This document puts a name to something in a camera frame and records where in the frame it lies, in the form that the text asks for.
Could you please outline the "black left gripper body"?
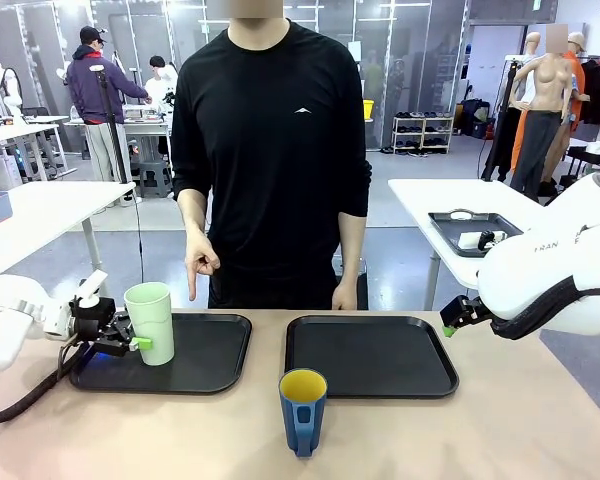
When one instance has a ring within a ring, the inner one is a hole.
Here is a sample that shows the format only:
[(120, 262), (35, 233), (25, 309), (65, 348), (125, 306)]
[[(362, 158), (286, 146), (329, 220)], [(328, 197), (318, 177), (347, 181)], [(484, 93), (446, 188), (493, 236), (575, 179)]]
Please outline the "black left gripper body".
[(130, 351), (132, 339), (131, 321), (115, 323), (115, 301), (111, 298), (97, 297), (94, 306), (83, 307), (81, 299), (69, 302), (73, 318), (73, 333), (79, 342), (87, 342), (96, 353), (123, 357)]

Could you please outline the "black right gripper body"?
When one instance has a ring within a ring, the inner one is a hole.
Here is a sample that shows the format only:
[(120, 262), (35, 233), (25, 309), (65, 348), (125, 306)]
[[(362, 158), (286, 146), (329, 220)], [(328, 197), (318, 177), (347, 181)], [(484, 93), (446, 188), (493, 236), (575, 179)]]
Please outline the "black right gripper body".
[(490, 320), (492, 312), (484, 305), (480, 297), (474, 299), (459, 295), (440, 310), (445, 330), (458, 330)]

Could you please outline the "person's right hand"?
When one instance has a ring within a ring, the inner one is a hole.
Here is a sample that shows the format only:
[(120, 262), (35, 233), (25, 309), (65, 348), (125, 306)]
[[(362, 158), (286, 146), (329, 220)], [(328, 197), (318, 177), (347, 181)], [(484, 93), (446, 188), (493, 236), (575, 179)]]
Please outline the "person's right hand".
[(197, 277), (212, 276), (220, 268), (220, 260), (211, 242), (199, 229), (186, 231), (185, 267), (188, 280), (189, 300), (197, 296)]

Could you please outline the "person's left hand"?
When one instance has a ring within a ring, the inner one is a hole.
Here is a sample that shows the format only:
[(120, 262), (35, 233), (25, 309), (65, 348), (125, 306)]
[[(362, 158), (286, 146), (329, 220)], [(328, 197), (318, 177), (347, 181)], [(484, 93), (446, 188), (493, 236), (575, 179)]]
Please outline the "person's left hand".
[(339, 284), (332, 296), (332, 309), (355, 311), (357, 309), (357, 291), (355, 285)]

